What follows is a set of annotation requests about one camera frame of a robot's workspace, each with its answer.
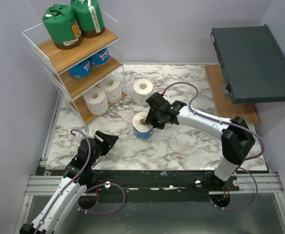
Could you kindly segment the white patterned roll blue dots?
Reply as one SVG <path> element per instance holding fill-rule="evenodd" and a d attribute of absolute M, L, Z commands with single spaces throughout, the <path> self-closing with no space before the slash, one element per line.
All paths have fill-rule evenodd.
<path fill-rule="evenodd" d="M 93 87 L 83 94 L 83 98 L 91 114 L 103 115 L 108 110 L 106 94 L 100 87 Z"/>

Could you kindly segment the green roll white label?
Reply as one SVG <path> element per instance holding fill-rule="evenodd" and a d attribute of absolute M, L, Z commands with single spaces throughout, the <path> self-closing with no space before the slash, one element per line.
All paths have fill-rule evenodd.
<path fill-rule="evenodd" d="M 70 7 L 85 38 L 94 38 L 105 31 L 100 5 L 97 0 L 72 0 Z"/>

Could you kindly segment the green roll orange label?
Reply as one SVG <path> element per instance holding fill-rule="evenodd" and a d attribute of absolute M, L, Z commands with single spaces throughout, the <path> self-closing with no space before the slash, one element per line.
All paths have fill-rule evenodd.
<path fill-rule="evenodd" d="M 70 6 L 54 4 L 46 10 L 42 22 L 57 48 L 67 50 L 81 44 L 83 35 Z"/>

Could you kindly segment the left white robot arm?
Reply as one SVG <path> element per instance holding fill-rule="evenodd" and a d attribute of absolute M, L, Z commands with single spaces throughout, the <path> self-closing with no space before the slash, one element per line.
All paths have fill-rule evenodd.
<path fill-rule="evenodd" d="M 100 186 L 118 187 L 123 194 L 122 203 L 125 203 L 125 191 L 120 185 L 107 182 L 96 185 L 95 174 L 92 172 L 92 166 L 97 158 L 106 155 L 119 137 L 96 131 L 95 137 L 91 138 L 80 130 L 71 130 L 72 135 L 75 136 L 76 133 L 84 136 L 76 156 L 65 167 L 63 177 L 46 206 L 31 224 L 22 225 L 20 234 L 54 234 L 64 223 L 74 205 L 78 204 L 82 194 Z"/>

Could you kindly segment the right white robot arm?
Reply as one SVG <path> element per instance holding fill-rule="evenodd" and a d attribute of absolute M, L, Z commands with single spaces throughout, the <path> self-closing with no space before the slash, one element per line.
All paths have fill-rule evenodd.
<path fill-rule="evenodd" d="M 171 104 L 157 92 L 147 98 L 146 103 L 149 111 L 145 122 L 154 128 L 163 129 L 167 123 L 188 126 L 221 141 L 223 158 L 211 177 L 211 186 L 216 191 L 226 188 L 228 179 L 242 165 L 255 144 L 255 138 L 245 120 L 241 117 L 229 119 L 192 111 L 186 103 L 175 101 Z"/>

